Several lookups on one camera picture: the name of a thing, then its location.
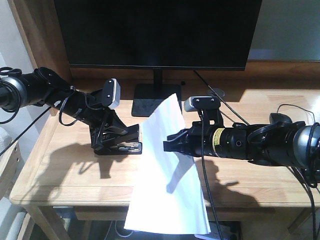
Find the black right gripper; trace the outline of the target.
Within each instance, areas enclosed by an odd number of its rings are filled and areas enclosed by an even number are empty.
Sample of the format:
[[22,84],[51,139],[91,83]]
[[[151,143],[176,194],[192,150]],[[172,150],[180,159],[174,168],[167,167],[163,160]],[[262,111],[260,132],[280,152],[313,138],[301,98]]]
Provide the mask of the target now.
[[[186,135],[184,142],[172,141],[184,135]],[[200,121],[193,122],[191,128],[168,135],[166,140],[163,142],[165,152],[229,159],[247,159],[249,155],[245,129],[210,124],[202,114]]]

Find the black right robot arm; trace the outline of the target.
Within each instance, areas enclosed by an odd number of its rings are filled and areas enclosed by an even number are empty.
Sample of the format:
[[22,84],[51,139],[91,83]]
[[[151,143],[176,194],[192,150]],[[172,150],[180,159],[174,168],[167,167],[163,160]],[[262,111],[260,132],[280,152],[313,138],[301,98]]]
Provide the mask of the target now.
[[281,113],[271,113],[269,120],[269,124],[234,123],[232,127],[194,121],[191,128],[169,135],[163,149],[193,157],[298,168],[309,186],[316,188],[320,182],[320,124],[292,122]]

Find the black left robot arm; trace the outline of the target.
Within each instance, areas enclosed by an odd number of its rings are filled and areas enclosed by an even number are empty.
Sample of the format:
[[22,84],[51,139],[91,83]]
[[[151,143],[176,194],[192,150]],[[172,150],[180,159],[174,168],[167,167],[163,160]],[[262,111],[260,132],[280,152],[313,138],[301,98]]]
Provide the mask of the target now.
[[88,125],[91,147],[96,151],[134,151],[142,146],[139,125],[126,126],[116,114],[121,87],[115,78],[99,90],[84,93],[46,67],[23,74],[21,69],[5,66],[0,75],[0,107],[12,114],[4,124],[12,121],[20,108],[48,105],[60,116],[66,114]]

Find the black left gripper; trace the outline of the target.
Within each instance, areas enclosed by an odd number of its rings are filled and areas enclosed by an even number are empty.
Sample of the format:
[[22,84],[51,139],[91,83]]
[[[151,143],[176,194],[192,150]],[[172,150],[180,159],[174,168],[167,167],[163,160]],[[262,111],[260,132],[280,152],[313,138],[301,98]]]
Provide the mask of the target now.
[[102,91],[82,94],[81,121],[94,128],[119,128],[127,130],[114,109],[101,103]]

